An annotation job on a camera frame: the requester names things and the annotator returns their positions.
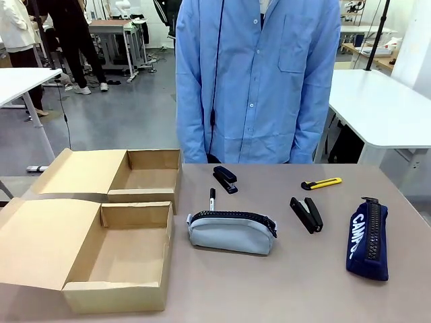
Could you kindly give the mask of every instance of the person in blue shirt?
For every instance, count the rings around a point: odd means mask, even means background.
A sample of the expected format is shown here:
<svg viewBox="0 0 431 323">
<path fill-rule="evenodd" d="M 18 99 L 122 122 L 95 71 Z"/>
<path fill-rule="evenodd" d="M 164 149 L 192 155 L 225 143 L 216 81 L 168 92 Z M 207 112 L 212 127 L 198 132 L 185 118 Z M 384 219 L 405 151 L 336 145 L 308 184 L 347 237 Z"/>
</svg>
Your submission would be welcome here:
<svg viewBox="0 0 431 323">
<path fill-rule="evenodd" d="M 311 163 L 340 25 L 338 0 L 183 0 L 176 127 L 185 162 Z"/>
</svg>

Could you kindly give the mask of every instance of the floor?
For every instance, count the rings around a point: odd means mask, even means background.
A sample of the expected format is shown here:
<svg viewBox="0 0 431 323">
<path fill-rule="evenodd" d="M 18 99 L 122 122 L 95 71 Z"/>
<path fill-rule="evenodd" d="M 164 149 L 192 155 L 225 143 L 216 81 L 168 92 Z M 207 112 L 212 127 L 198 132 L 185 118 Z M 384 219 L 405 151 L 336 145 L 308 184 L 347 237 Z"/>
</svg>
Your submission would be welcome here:
<svg viewBox="0 0 431 323">
<path fill-rule="evenodd" d="M 175 57 L 173 50 L 158 51 L 155 55 L 160 59 L 155 64 L 157 73 L 142 71 L 132 83 L 126 83 L 123 76 L 109 75 L 108 79 L 119 80 L 121 84 L 111 85 L 107 93 L 94 88 L 91 95 L 82 96 L 61 89 L 73 150 L 178 147 Z M 337 56 L 341 65 L 349 61 L 350 55 Z M 69 146 L 69 139 L 57 88 L 45 88 L 43 104 L 51 110 L 51 116 L 41 121 L 58 154 Z M 26 167 L 48 163 L 35 129 L 31 122 L 24 122 L 26 119 L 23 110 L 0 110 L 0 179 L 16 196 L 21 196 L 35 179 L 26 173 Z M 339 128 L 332 127 L 329 150 L 338 133 Z M 403 163 L 396 153 L 388 153 L 382 164 L 383 171 L 394 183 L 399 180 L 400 170 L 406 167 Z M 431 223 L 431 202 L 409 200 Z"/>
</svg>

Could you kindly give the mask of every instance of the black pants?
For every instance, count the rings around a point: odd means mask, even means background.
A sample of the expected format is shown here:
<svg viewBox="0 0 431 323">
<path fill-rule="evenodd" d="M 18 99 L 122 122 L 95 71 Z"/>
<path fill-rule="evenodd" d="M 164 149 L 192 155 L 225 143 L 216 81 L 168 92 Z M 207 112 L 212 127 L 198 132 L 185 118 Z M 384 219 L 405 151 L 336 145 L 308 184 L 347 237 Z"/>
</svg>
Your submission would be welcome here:
<svg viewBox="0 0 431 323">
<path fill-rule="evenodd" d="M 23 50 L 22 52 L 10 52 L 9 57 L 11 59 L 11 64 L 13 67 L 38 67 L 38 61 L 34 56 L 33 48 L 28 50 Z M 36 86 L 31 89 L 29 95 L 32 99 L 33 105 L 36 109 L 43 110 L 42 107 L 42 86 Z"/>
<path fill-rule="evenodd" d="M 73 28 L 73 33 L 59 32 L 59 40 L 63 54 L 79 87 L 87 86 L 81 61 L 79 60 L 79 51 L 87 58 L 87 62 L 93 68 L 93 74 L 97 77 L 99 83 L 106 83 L 105 74 L 94 49 L 88 26 Z"/>
</svg>

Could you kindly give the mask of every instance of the yellow handle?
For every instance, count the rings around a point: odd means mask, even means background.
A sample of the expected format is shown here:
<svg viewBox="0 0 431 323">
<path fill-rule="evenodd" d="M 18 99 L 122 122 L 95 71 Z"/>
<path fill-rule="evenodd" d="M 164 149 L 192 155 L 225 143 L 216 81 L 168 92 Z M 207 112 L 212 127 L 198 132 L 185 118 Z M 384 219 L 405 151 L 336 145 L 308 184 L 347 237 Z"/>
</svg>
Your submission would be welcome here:
<svg viewBox="0 0 431 323">
<path fill-rule="evenodd" d="M 329 178 L 327 180 L 319 180 L 318 182 L 315 182 L 316 185 L 311 186 L 310 188 L 312 190 L 316 190 L 318 188 L 322 188 L 322 187 L 326 187 L 326 186 L 330 186 L 330 185 L 336 185 L 343 182 L 343 180 L 340 177 L 335 177 L 335 178 Z"/>
</svg>

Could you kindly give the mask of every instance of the black zipper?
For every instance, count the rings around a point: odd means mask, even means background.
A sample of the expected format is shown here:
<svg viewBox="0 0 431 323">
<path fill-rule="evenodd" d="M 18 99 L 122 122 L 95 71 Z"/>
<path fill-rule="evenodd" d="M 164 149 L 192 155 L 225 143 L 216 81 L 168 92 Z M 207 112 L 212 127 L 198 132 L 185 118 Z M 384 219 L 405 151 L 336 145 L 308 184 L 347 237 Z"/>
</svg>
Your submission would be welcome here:
<svg viewBox="0 0 431 323">
<path fill-rule="evenodd" d="M 378 200 L 367 199 L 368 224 L 366 230 L 366 258 L 380 260 L 381 207 Z"/>
<path fill-rule="evenodd" d="M 268 230 L 272 233 L 272 235 L 275 238 L 277 237 L 277 230 L 275 230 L 275 222 L 272 221 L 270 218 L 257 213 L 236 211 L 201 211 L 191 218 L 190 224 L 192 224 L 198 219 L 209 219 L 212 217 L 225 217 L 226 219 L 246 219 L 255 221 L 267 227 Z"/>
</svg>

